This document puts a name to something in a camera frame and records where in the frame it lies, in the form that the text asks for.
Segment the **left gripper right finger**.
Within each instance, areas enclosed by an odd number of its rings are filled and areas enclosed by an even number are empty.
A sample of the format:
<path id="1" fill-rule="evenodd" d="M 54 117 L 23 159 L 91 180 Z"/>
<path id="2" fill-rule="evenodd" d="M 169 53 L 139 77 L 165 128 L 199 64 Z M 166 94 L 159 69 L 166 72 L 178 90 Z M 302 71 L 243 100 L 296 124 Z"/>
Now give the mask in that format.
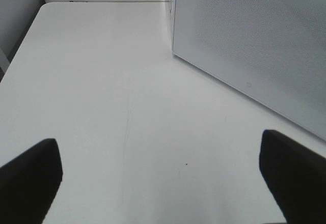
<path id="1" fill-rule="evenodd" d="M 324 157 L 276 130 L 265 130 L 259 169 L 287 223 L 325 223 Z"/>

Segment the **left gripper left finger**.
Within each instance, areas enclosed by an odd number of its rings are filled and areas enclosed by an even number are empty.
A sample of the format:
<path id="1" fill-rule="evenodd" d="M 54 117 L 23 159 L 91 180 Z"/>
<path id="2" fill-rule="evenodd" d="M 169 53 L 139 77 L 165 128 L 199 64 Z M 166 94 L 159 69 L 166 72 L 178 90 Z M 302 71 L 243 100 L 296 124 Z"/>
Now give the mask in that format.
<path id="1" fill-rule="evenodd" d="M 58 143 L 47 138 L 1 167 L 1 223 L 43 223 L 63 178 Z"/>

